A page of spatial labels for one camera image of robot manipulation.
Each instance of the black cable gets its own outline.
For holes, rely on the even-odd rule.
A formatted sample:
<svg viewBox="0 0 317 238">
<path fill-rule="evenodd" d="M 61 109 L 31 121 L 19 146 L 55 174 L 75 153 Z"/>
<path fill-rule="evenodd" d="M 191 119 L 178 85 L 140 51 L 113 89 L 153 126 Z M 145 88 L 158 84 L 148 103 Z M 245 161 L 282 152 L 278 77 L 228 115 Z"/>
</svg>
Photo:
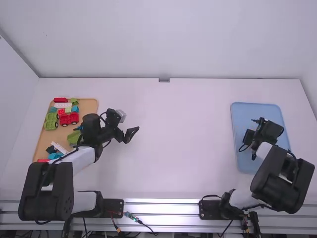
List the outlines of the black cable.
<svg viewBox="0 0 317 238">
<path fill-rule="evenodd" d="M 202 199 L 201 199 L 201 201 L 203 201 L 204 198 L 206 198 L 206 197 L 218 197 L 218 198 L 221 198 L 221 197 L 219 197 L 219 196 L 216 195 L 216 194 L 210 194 L 210 195 L 203 196 Z M 204 207 L 204 203 L 203 203 L 203 202 L 202 202 L 202 209 L 203 209 L 204 211 L 208 211 L 208 210 Z"/>
<path fill-rule="evenodd" d="M 149 227 L 148 225 L 146 225 L 146 224 L 144 224 L 144 223 L 143 223 L 143 225 L 150 229 L 151 232 L 148 232 L 149 234 L 155 235 L 155 236 L 159 235 L 157 232 L 154 232 L 154 231 L 152 230 L 152 228 Z"/>
<path fill-rule="evenodd" d="M 139 234 L 141 234 L 141 232 L 139 232 L 139 233 L 137 233 L 135 236 L 129 237 L 129 238 L 136 238 Z"/>
<path fill-rule="evenodd" d="M 221 198 L 221 197 L 219 197 L 219 196 L 216 195 L 216 194 L 210 194 L 210 195 L 203 196 L 203 197 L 202 197 L 202 201 L 203 201 L 204 198 L 206 198 L 206 197 L 218 197 L 218 198 Z"/>
<path fill-rule="evenodd" d="M 243 145 L 241 145 L 241 147 L 239 148 L 239 152 L 243 152 L 243 151 L 245 151 L 246 149 L 248 149 L 249 147 L 250 147 L 250 145 L 248 145 L 246 148 L 244 148 L 243 150 L 241 150 L 242 148 L 243 148 L 243 146 L 245 146 L 246 144 L 243 144 Z"/>
<path fill-rule="evenodd" d="M 110 144 L 111 140 L 107 143 L 107 145 L 103 146 L 103 148 L 105 149 L 109 144 Z"/>
<path fill-rule="evenodd" d="M 92 233 L 93 233 L 93 231 L 89 231 L 89 232 L 87 233 L 87 235 L 90 236 Z M 103 237 L 105 237 L 104 235 L 100 235 L 100 234 L 94 234 L 94 235 L 95 235 L 95 236 L 103 236 Z"/>
<path fill-rule="evenodd" d="M 217 233 L 217 235 L 218 235 L 219 237 L 222 237 L 223 234 L 227 231 L 227 229 L 229 228 L 229 226 L 231 225 L 232 222 L 233 222 L 233 220 L 231 220 L 231 222 L 229 222 L 228 226 L 224 229 L 224 231 L 221 233 L 221 235 L 219 235 L 218 233 Z"/>
<path fill-rule="evenodd" d="M 84 227 L 85 227 L 85 234 L 86 234 L 86 238 L 88 238 L 88 234 L 87 234 L 87 226 L 86 226 L 86 220 L 83 217 L 83 222 L 84 222 Z"/>
<path fill-rule="evenodd" d="M 265 205 L 265 204 L 262 204 L 262 203 L 261 203 L 261 204 L 254 205 L 254 206 L 250 206 L 250 207 L 244 207 L 244 208 L 242 208 L 241 210 L 242 210 L 242 211 L 245 211 L 245 210 L 249 210 L 249 209 L 256 208 L 256 207 L 268 208 L 268 209 L 270 209 L 270 210 L 279 212 L 279 211 L 277 211 L 276 209 L 274 209 L 274 208 L 272 208 L 272 207 L 269 207 L 269 206 L 267 206 L 267 205 Z"/>
<path fill-rule="evenodd" d="M 17 237 L 23 237 L 23 238 L 28 238 L 28 234 L 31 232 L 32 230 L 27 231 L 26 233 L 22 234 L 22 235 L 15 235 Z"/>
</svg>

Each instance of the blue tray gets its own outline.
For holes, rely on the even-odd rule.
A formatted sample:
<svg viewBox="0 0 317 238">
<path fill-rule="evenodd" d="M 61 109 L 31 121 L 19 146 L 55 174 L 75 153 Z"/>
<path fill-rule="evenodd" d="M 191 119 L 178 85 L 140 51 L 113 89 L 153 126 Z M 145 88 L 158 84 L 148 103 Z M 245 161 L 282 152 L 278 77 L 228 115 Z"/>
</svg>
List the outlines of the blue tray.
<svg viewBox="0 0 317 238">
<path fill-rule="evenodd" d="M 287 131 L 284 125 L 282 111 L 279 106 L 274 104 L 241 102 L 231 104 L 231 119 L 237 166 L 239 171 L 246 174 L 255 175 L 263 160 L 257 157 L 254 161 L 252 161 L 251 149 L 247 149 L 243 152 L 238 152 L 238 150 L 241 145 L 243 145 L 242 140 L 246 130 L 255 130 L 257 128 L 258 124 L 251 121 L 251 119 L 259 119 L 260 117 L 271 120 L 274 123 L 277 123 L 284 127 L 283 134 L 277 139 L 277 145 L 282 147 L 283 149 L 291 149 L 287 136 Z"/>
</svg>

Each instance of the red building block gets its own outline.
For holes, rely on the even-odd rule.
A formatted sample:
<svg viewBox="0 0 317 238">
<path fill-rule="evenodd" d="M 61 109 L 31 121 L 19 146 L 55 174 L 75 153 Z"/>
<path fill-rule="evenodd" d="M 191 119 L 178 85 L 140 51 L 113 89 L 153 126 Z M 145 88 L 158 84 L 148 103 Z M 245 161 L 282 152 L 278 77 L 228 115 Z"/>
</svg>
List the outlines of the red building block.
<svg viewBox="0 0 317 238">
<path fill-rule="evenodd" d="M 67 98 L 54 98 L 53 100 L 55 103 L 67 103 L 68 99 Z"/>
<path fill-rule="evenodd" d="M 48 162 L 50 161 L 49 159 L 38 159 L 38 162 Z"/>
<path fill-rule="evenodd" d="M 79 122 L 79 114 L 72 112 L 71 114 L 63 114 L 59 118 L 59 124 L 62 126 L 68 126 L 69 124 L 76 125 Z"/>
<path fill-rule="evenodd" d="M 59 116 L 65 114 L 65 108 L 58 109 L 57 114 L 58 114 Z"/>
</svg>

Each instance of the metal rail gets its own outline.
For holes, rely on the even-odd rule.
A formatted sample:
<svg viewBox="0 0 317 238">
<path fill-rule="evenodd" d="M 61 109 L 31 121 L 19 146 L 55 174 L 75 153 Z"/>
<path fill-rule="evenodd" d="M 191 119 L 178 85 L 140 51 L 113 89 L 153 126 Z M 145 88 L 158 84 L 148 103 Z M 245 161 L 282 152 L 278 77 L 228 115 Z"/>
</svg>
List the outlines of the metal rail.
<svg viewBox="0 0 317 238">
<path fill-rule="evenodd" d="M 221 233 L 228 225 L 226 220 L 200 220 L 197 199 L 125 199 L 124 211 L 137 215 L 155 232 Z M 1 230 L 62 230 L 63 222 L 52 221 L 36 225 L 21 221 L 17 215 L 19 201 L 0 201 Z M 317 234 L 317 205 L 304 204 L 294 215 L 258 209 L 262 233 L 271 234 Z M 149 230 L 123 217 L 116 219 L 123 231 L 148 232 Z M 111 219 L 86 218 L 90 231 L 114 231 Z M 83 230 L 83 219 L 73 219 L 72 230 Z M 233 221 L 228 233 L 241 233 L 240 222 Z"/>
</svg>

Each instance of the red toy car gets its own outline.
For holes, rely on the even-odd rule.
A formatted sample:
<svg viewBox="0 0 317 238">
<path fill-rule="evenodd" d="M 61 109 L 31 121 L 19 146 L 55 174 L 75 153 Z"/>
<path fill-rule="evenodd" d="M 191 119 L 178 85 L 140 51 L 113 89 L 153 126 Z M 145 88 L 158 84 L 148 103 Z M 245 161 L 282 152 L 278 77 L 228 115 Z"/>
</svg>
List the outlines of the red toy car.
<svg viewBox="0 0 317 238">
<path fill-rule="evenodd" d="M 67 103 L 68 99 L 67 98 L 54 98 L 53 100 L 55 103 Z"/>
<path fill-rule="evenodd" d="M 79 122 L 79 114 L 72 112 L 71 114 L 63 114 L 59 117 L 59 124 L 68 126 L 69 124 L 76 125 Z"/>
</svg>

